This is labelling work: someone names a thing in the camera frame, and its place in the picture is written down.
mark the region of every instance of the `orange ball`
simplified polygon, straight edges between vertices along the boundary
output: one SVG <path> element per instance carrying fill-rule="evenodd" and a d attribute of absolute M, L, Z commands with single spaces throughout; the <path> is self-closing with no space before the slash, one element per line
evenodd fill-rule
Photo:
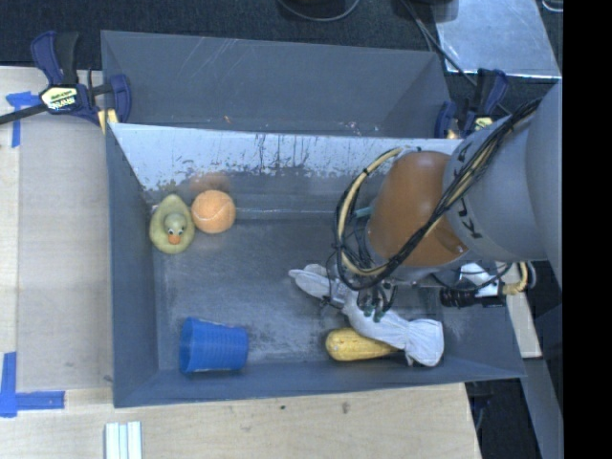
<path fill-rule="evenodd" d="M 191 205 L 191 218 L 204 233 L 220 233 L 231 228 L 236 219 L 236 206 L 221 190 L 198 194 Z"/>

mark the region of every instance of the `gray bin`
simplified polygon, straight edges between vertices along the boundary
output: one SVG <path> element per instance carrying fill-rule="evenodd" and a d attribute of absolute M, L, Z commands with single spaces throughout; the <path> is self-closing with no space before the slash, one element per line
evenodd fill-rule
<path fill-rule="evenodd" d="M 438 366 L 409 367 L 402 353 L 375 361 L 333 361 L 325 352 L 324 339 L 328 331 L 348 326 L 348 322 L 336 310 L 321 307 L 316 299 L 302 293 L 288 276 L 289 270 L 309 263 L 325 264 L 334 242 L 336 202 L 350 179 L 378 154 L 398 145 L 450 153 L 456 142 L 427 136 L 418 139 L 415 129 L 411 129 L 415 133 L 412 137 L 401 137 L 400 129 L 391 134 L 380 128 L 384 121 L 379 119 L 387 113 L 380 118 L 371 116 L 368 124 L 374 126 L 368 131 L 360 129 L 358 134 L 355 128 L 334 129 L 330 126 L 334 120 L 324 113 L 312 114 L 322 122 L 309 123 L 307 115 L 300 116 L 297 110 L 292 115 L 289 110 L 285 117 L 298 118 L 301 126 L 287 132 L 283 131 L 284 120 L 264 120 L 266 107 L 272 104 L 262 105 L 252 117 L 239 120 L 244 128 L 217 128 L 220 122 L 215 122 L 214 128 L 204 128 L 212 116 L 227 116 L 223 114 L 227 109 L 219 105 L 218 112 L 205 108 L 199 114 L 197 108 L 191 108 L 186 120 L 187 110 L 182 109 L 178 97 L 195 98 L 204 93 L 197 86 L 189 89 L 186 82 L 182 90 L 174 91 L 179 112 L 173 115 L 169 104 L 162 116 L 156 109 L 157 96 L 145 91 L 164 84 L 157 81 L 159 76 L 143 71 L 153 63 L 143 65 L 134 59 L 139 53 L 155 56 L 155 66 L 166 70 L 166 66 L 181 68 L 180 59 L 178 65 L 175 63 L 176 56 L 191 56 L 182 58 L 183 63 L 185 59 L 189 62 L 198 53 L 206 54 L 210 44 L 217 50 L 214 62 L 221 68 L 208 69 L 208 73 L 227 77 L 231 74 L 228 67 L 235 69 L 241 64 L 222 58 L 224 51 L 219 51 L 217 39 L 105 33 L 103 40 L 105 72 L 128 75 L 135 92 L 131 120 L 146 122 L 114 124 L 106 135 L 116 406 L 336 393 L 524 375 L 506 308 L 445 308 L 439 303 L 437 291 L 427 288 L 402 289 L 395 308 L 406 317 L 433 317 L 443 322 L 446 351 Z M 226 51 L 236 46 L 256 49 L 262 43 L 240 41 L 232 46 Z M 265 46 L 270 50 L 276 46 L 291 48 L 287 43 Z M 296 46 L 309 47 L 307 67 L 320 86 L 324 77 L 319 75 L 317 65 L 338 50 Z M 435 55 L 344 51 L 362 55 L 366 64 L 370 59 L 384 63 L 387 57 L 403 63 L 411 77 L 438 84 L 429 91 L 431 111 L 448 97 Z M 243 55 L 246 57 L 238 59 L 248 60 L 253 55 L 257 53 L 247 52 Z M 295 59 L 292 53 L 276 57 L 281 70 L 289 68 Z M 209 65 L 202 61 L 189 66 L 204 69 Z M 396 68 L 389 67 L 381 80 L 397 85 Z M 342 89 L 334 87 L 344 83 L 350 70 L 340 67 L 336 73 L 339 75 L 328 79 L 326 88 L 321 89 L 323 95 L 342 96 Z M 172 76 L 162 75 L 167 79 Z M 267 80 L 280 86 L 273 77 Z M 408 80 L 404 90 L 396 90 L 394 110 L 403 109 L 397 103 L 423 98 L 423 90 L 413 85 Z M 230 92 L 221 90 L 217 95 L 227 98 Z M 344 103 L 339 109 L 342 107 L 343 113 L 351 108 Z M 422 118 L 412 120 L 407 120 L 408 126 L 421 127 L 418 123 Z M 431 117 L 426 120 L 431 128 Z M 264 123 L 270 124 L 268 129 L 257 127 Z M 366 121 L 358 118 L 356 123 Z M 363 193 L 365 203 L 376 194 L 382 175 L 369 181 Z M 183 253 L 164 255 L 157 251 L 147 235 L 152 208 L 170 192 L 179 193 L 189 204 L 207 186 L 222 188 L 234 198 L 235 225 L 215 235 L 198 232 Z M 235 372 L 183 375 L 179 371 L 179 335 L 186 317 L 246 328 L 250 337 L 246 366 Z"/>

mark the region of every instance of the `blue plastic cup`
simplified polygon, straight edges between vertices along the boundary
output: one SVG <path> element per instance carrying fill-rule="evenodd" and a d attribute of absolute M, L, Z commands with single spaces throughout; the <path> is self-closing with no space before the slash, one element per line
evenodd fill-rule
<path fill-rule="evenodd" d="M 188 317 L 181 331 L 181 372 L 235 371 L 244 367 L 249 335 L 244 328 Z"/>

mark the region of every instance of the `rubber duck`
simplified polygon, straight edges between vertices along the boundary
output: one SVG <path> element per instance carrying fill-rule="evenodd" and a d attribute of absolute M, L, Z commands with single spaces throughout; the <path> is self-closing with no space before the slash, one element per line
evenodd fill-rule
<path fill-rule="evenodd" d="M 149 238 L 164 253 L 174 254 L 186 250 L 195 237 L 191 211 L 176 194 L 165 197 L 153 212 L 149 225 Z"/>

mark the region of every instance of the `wooden table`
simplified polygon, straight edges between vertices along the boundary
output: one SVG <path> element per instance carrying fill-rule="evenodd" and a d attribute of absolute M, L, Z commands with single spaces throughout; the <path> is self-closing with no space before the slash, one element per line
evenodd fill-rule
<path fill-rule="evenodd" d="M 11 111 L 4 102 L 7 93 L 35 92 L 45 84 L 45 77 L 36 69 L 0 67 L 0 114 Z M 24 134 L 28 124 L 44 127 L 55 120 L 58 118 L 46 114 L 23 120 Z M 18 276 L 20 148 L 11 148 L 11 131 L 10 124 L 0 126 L 0 353 L 19 350 L 18 304 L 25 290 L 19 288 Z M 513 305 L 511 314 L 523 354 L 535 357 L 539 347 L 531 316 L 525 315 L 525 301 L 518 298 Z M 67 336 L 75 340 L 82 331 L 70 318 L 55 327 L 48 338 L 50 347 Z M 102 457 L 105 424 L 129 421 L 142 422 L 147 459 L 481 457 L 461 383 L 122 409 L 113 407 L 110 386 L 67 389 L 63 410 L 21 411 L 14 419 L 0 418 L 0 455 Z"/>

